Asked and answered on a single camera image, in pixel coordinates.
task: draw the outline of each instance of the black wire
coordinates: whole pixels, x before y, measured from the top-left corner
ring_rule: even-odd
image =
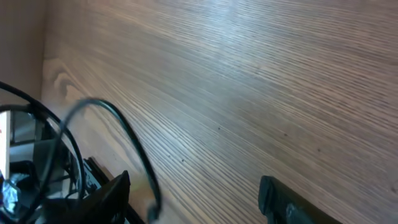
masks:
[[[141,143],[138,140],[137,135],[129,125],[127,119],[123,116],[123,114],[115,107],[112,103],[102,100],[102,99],[96,99],[96,98],[87,98],[84,100],[80,100],[69,112],[65,120],[61,123],[61,128],[59,135],[57,136],[55,140],[55,144],[53,147],[53,150],[51,152],[55,152],[56,148],[58,148],[61,144],[62,141],[62,135],[64,134],[65,130],[67,129],[67,126],[69,122],[72,120],[73,116],[82,108],[86,107],[87,105],[97,105],[100,107],[103,107],[104,109],[108,110],[120,123],[120,125],[123,127],[127,135],[129,136],[133,146],[136,148],[136,151],[138,153],[138,156],[141,158],[142,164],[144,166],[144,169],[146,170],[147,173],[147,178],[150,183],[150,187],[154,193],[155,200],[156,200],[156,205],[149,210],[149,216],[148,220],[156,220],[159,218],[159,213],[161,210],[162,206],[162,196],[160,192],[160,187],[159,183],[157,182],[155,172],[149,162],[149,159],[145,153],[144,148],[142,147]]]
[[[0,82],[0,88],[8,91],[10,93],[13,93],[13,94],[17,95],[18,97],[28,101],[31,105],[31,109],[33,109],[36,112],[42,112],[42,114],[48,115],[48,117],[50,117],[53,121],[55,121],[58,125],[60,125],[61,120],[57,117],[57,115],[55,115],[52,111],[50,111],[41,102],[39,102],[36,99],[34,99],[33,97],[29,96],[27,93],[24,93],[23,91],[15,88],[13,86],[10,86],[6,83],[3,83],[3,82]],[[26,110],[25,108],[16,107],[16,106],[17,105],[15,105],[14,109],[18,108],[21,111]],[[72,136],[69,129],[65,129],[64,132],[70,140],[70,143],[72,145],[73,150],[75,151],[75,155],[76,155],[76,159],[77,159],[77,168],[79,171],[79,183],[78,183],[79,196],[78,196],[78,203],[77,203],[77,205],[78,205],[85,195],[85,187],[86,187],[86,175],[85,175],[85,171],[83,168],[83,159],[81,157],[80,150],[75,141],[75,138]],[[52,170],[45,170],[45,171],[48,171],[48,172],[44,173],[45,179],[49,180],[49,178],[52,174]],[[19,220],[19,223],[26,222],[30,218],[30,216],[34,213],[35,209],[39,206],[42,194],[43,194],[43,191],[40,191],[38,196],[35,198],[34,202],[32,203],[32,205],[30,205],[28,211],[26,211],[25,214],[22,216],[22,218]]]

